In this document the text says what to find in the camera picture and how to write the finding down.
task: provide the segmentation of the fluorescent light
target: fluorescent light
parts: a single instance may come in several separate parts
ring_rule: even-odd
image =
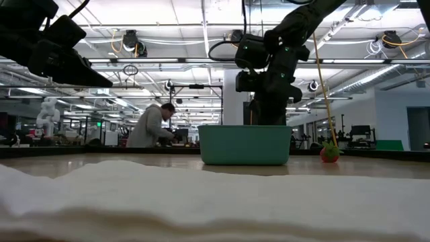
[[[127,102],[125,102],[124,100],[122,100],[120,98],[113,99],[112,101],[116,102],[117,104],[120,104],[123,107],[127,107],[128,106]]]
[[[308,114],[308,112],[287,112],[287,114]]]
[[[83,108],[83,109],[93,109],[93,107],[90,105],[77,104],[76,106],[78,108]]]
[[[341,64],[357,64],[357,63],[359,63],[359,64],[366,64],[366,63],[367,64],[375,64],[375,63],[378,63],[378,64],[381,64],[381,63],[384,63],[384,61],[385,60],[342,60],[342,59],[339,59],[339,60],[335,60],[334,63],[341,63]]]
[[[51,97],[51,98],[56,98],[56,99],[58,99],[58,98],[61,98],[61,99],[79,99],[81,97],[79,97],[79,96],[66,96],[66,97]]]
[[[296,110],[307,110],[309,111],[309,108],[286,108],[287,110],[292,110],[292,111],[296,111]]]
[[[187,58],[186,63],[217,63],[215,60],[209,58]]]
[[[13,64],[15,61],[5,58],[0,58],[0,63]]]
[[[303,61],[303,60],[299,60],[299,63],[307,63],[307,64],[315,64],[316,60],[315,59],[310,59],[308,61]]]
[[[180,118],[175,118],[175,120],[177,120],[177,119],[180,119],[180,120],[187,120],[187,119],[191,119],[191,120],[211,120],[212,119],[212,117],[193,117],[193,116],[190,116],[190,117],[180,117]]]
[[[322,61],[323,64],[382,64],[385,60],[327,59]]]
[[[110,59],[89,59],[90,63],[110,63]]]
[[[430,64],[430,60],[392,60],[391,61],[392,64]]]
[[[21,91],[27,91],[29,93],[34,93],[34,94],[46,94],[44,91],[36,88],[18,88],[18,89]]]
[[[9,96],[8,98],[13,98],[13,99],[42,99],[43,97],[23,95],[23,96]]]
[[[220,110],[221,107],[178,107],[177,110]]]
[[[115,53],[113,53],[113,52],[109,52],[108,54],[109,55],[113,55],[115,58],[118,58],[118,56]]]
[[[62,100],[57,100],[57,102],[59,102],[60,104],[66,104],[66,105],[69,105],[70,103],[68,103],[68,102],[64,102],[64,101],[62,101]]]
[[[177,58],[119,58],[119,63],[177,63]]]

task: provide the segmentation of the plastic tub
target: plastic tub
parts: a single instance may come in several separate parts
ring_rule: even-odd
[[[290,156],[289,126],[199,126],[206,165],[283,165]]]

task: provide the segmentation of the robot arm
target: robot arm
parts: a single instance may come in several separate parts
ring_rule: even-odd
[[[255,92],[251,109],[258,125],[282,125],[290,98],[300,102],[302,92],[291,85],[299,60],[307,61],[310,51],[305,41],[312,35],[326,16],[334,12],[346,0],[314,0],[289,13],[264,38],[245,34],[239,44],[235,63],[242,71],[236,78],[236,91]],[[267,66],[266,72],[253,69]]]
[[[44,20],[50,23],[58,11],[53,0],[0,0],[0,56],[57,83],[111,87],[112,82],[73,49],[86,33],[71,18],[88,2],[39,31]]]

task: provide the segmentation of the computer monitor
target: computer monitor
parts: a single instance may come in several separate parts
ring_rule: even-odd
[[[370,135],[370,125],[352,126],[350,135]]]

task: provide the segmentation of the man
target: man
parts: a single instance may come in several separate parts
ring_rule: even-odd
[[[161,128],[161,122],[168,121],[175,113],[173,104],[163,104],[161,107],[153,104],[149,106],[145,113],[139,118],[134,130],[127,140],[128,148],[153,147],[159,137],[173,139],[171,132]]]

